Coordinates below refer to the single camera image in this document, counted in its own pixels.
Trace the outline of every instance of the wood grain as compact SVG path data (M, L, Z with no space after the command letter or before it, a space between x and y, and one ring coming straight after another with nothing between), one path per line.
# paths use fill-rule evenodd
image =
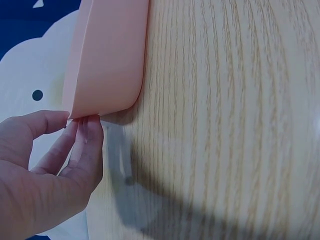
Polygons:
M319 239L320 1L149 8L139 100L103 118L90 239Z

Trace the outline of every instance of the wooden surface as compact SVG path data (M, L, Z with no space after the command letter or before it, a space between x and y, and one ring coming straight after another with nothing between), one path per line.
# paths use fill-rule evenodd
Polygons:
M319 239L319 47L319 0L151 0L90 239Z

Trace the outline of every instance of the hand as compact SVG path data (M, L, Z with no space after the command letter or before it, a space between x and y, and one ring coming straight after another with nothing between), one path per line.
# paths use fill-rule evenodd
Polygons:
M39 111L0 123L1 238L26 239L64 222L85 209L101 181L104 136L98 116L73 120L28 170L33 140L64 128L68 115Z

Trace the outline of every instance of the dark blue background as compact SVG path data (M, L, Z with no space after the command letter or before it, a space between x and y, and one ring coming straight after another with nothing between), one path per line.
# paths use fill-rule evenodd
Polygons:
M43 0L44 6L33 8L37 0L0 0L0 61L19 43L42 37L58 20L77 10L81 0ZM28 240L49 240L33 236Z

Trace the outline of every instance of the black dot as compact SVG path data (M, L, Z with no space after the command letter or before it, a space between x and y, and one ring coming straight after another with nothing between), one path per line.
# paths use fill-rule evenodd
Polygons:
M44 94L42 93L42 91L40 90L35 90L33 93L32 93L32 98L33 100L35 101L40 101L42 98L43 98Z

